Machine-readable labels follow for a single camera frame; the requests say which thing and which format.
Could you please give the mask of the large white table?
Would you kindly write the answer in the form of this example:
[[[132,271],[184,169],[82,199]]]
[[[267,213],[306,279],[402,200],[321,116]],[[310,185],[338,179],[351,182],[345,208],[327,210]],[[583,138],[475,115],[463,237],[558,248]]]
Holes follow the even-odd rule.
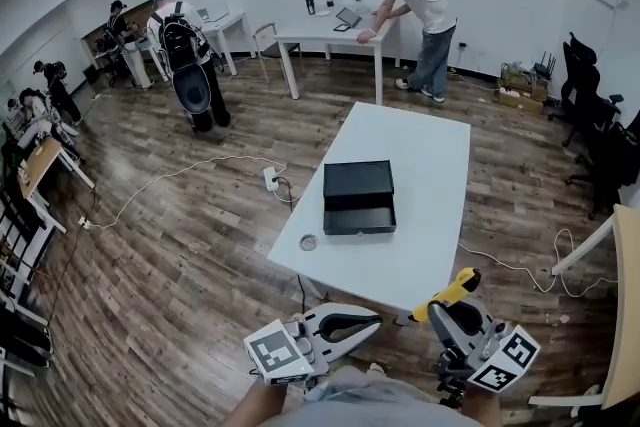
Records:
[[[393,233],[327,236],[323,167],[317,168],[268,258],[299,275],[308,292],[326,288],[388,306],[396,322],[444,289],[465,206],[470,127],[440,117],[357,102],[322,165],[389,160],[397,227]],[[299,240],[318,237],[305,252]]]

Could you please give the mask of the light wooden desk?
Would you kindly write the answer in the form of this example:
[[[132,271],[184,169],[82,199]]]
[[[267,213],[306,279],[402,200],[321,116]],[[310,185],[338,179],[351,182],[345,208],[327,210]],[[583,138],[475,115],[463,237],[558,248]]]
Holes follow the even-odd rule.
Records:
[[[618,302],[611,360],[600,392],[603,409],[640,394],[640,211],[616,205],[613,214],[551,270],[561,275],[610,234],[616,249]],[[532,396],[528,404],[572,408],[581,396]]]

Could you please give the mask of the black drawer box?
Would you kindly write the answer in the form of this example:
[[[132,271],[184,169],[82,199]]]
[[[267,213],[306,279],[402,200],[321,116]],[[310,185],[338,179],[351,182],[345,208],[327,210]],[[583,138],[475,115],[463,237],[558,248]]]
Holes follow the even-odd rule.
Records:
[[[389,160],[325,164],[324,233],[393,233],[397,226],[394,193]]]

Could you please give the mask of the black metal rack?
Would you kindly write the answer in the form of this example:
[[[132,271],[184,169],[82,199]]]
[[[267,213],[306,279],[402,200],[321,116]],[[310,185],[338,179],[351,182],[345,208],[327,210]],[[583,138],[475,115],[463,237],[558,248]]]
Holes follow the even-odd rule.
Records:
[[[0,188],[0,365],[31,375],[51,364],[53,342],[46,319],[20,304],[35,274],[34,237],[44,224]]]

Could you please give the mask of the small wooden top desk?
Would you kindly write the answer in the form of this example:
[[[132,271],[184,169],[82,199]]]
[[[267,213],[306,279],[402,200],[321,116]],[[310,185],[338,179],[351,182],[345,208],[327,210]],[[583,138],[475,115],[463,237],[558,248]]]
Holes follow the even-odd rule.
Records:
[[[65,234],[66,228],[49,213],[48,202],[38,192],[41,180],[56,160],[62,162],[69,171],[76,173],[89,188],[95,188],[89,176],[52,137],[47,137],[32,151],[28,159],[20,164],[18,182],[23,198],[31,204],[38,216]]]

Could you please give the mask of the white desk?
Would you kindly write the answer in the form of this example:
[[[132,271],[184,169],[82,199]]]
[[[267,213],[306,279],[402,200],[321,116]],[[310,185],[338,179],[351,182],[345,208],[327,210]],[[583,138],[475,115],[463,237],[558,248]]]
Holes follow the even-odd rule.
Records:
[[[133,84],[135,86],[141,87],[142,89],[148,89],[153,85],[154,81],[149,78],[146,72],[143,59],[144,52],[147,52],[151,56],[161,79],[167,81],[168,77],[165,73],[159,56],[147,38],[142,38],[134,42],[124,43],[121,46],[121,55],[123,56],[125,64],[127,65],[129,71],[131,72]]]
[[[362,48],[368,48],[373,51],[375,103],[382,106],[384,104],[383,47],[387,43],[392,44],[394,65],[399,67],[401,61],[401,29],[399,20],[397,18],[387,20],[378,31],[378,35],[362,45],[356,41],[358,34],[356,29],[349,29],[345,32],[334,31],[333,28],[337,25],[338,20],[313,15],[307,16],[276,33],[275,40],[281,54],[285,79],[291,98],[298,100],[300,98],[300,92],[291,58],[285,49],[286,43],[299,43],[300,45],[306,43],[319,44],[322,46],[327,60],[331,59],[333,46],[361,46]]]
[[[242,29],[242,35],[244,37],[246,51],[249,53],[249,59],[255,59],[257,54],[253,34],[249,26],[247,15],[244,11],[227,13],[218,20],[207,20],[204,22],[202,27],[204,35],[208,39],[216,42],[217,48],[224,57],[226,68],[232,76],[237,76],[238,70],[226,38],[226,33],[237,25]]]

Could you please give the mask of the black office chair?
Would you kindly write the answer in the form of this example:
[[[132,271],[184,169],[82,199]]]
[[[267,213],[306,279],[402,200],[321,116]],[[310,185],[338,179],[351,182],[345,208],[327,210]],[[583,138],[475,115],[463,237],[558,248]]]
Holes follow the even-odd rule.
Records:
[[[614,206],[621,203],[620,188],[635,184],[640,175],[640,110],[626,127],[620,122],[604,132],[590,127],[583,138],[588,155],[578,154],[575,163],[581,164],[587,173],[569,175],[565,184],[592,185],[588,219],[593,220],[601,211],[612,214]]]
[[[573,136],[584,128],[607,131],[614,118],[621,114],[618,104],[624,101],[619,94],[601,97],[597,90],[601,75],[598,71],[596,52],[570,32],[569,42],[563,43],[567,78],[560,90],[556,109],[547,117],[558,119],[571,126],[569,135],[561,142],[567,148]]]

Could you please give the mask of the person's right forearm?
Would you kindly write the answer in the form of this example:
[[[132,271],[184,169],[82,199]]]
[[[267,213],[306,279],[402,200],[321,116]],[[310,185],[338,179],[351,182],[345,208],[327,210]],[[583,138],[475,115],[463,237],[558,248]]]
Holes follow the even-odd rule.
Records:
[[[503,427],[500,397],[479,387],[469,387],[461,406],[461,413],[484,427]]]

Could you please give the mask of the grey tablet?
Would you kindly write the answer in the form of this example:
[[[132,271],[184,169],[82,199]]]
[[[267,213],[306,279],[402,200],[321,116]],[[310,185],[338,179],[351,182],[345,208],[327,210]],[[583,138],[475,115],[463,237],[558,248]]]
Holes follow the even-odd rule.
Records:
[[[362,21],[362,17],[360,15],[347,7],[344,7],[337,12],[336,18],[339,20],[339,24],[334,27],[333,31],[340,33],[357,28]]]

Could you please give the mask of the black router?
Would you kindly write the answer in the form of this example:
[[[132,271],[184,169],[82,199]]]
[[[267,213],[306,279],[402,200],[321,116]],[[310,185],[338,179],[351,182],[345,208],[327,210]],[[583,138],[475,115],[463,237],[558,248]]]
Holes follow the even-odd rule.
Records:
[[[533,65],[532,72],[542,79],[550,81],[554,71],[556,57],[552,53],[544,52],[542,59]]]

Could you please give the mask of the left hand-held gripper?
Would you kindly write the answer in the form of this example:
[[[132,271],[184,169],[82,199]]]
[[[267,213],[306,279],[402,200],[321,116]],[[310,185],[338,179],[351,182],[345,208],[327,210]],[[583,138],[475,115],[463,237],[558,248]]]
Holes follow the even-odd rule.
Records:
[[[267,385],[307,383],[329,373],[327,360],[353,352],[381,326],[374,311],[356,305],[322,304],[290,320],[279,319],[247,336],[244,347]],[[319,330],[321,352],[310,330]]]

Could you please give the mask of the person's left forearm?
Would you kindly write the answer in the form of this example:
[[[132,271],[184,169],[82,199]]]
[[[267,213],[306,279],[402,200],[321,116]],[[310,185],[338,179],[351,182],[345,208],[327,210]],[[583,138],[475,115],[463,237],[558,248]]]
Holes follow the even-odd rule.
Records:
[[[282,413],[287,391],[287,384],[268,385],[256,379],[221,427],[259,427]]]

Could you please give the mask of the wooden chair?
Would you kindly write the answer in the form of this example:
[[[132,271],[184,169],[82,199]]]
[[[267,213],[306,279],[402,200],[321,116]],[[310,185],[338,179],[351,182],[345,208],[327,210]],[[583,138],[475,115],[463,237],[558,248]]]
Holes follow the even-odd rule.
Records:
[[[284,69],[282,52],[279,43],[276,41],[277,28],[274,22],[269,22],[258,27],[252,34],[253,43],[256,49],[256,55],[259,59],[263,77],[267,84],[271,83],[270,76],[265,62],[267,60],[275,60],[280,63],[282,74],[286,76]],[[287,56],[296,54],[302,71],[305,71],[303,54],[299,43],[285,43],[284,49]]]

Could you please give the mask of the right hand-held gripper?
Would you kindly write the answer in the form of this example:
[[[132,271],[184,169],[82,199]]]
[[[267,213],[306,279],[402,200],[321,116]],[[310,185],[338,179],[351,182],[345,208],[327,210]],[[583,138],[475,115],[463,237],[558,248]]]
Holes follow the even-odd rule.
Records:
[[[436,365],[441,402],[459,406],[470,387],[500,394],[520,380],[541,346],[519,325],[491,320],[475,299],[428,304],[428,318],[445,348]]]

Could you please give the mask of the yellow utility knife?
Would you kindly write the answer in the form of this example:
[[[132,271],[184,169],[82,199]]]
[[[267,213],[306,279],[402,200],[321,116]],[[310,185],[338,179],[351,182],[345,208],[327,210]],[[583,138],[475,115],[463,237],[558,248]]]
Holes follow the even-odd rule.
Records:
[[[418,323],[426,323],[429,320],[428,307],[432,304],[440,304],[449,307],[471,295],[481,281],[481,273],[472,267],[463,268],[454,281],[446,289],[436,293],[426,303],[416,307],[409,315],[409,319]]]

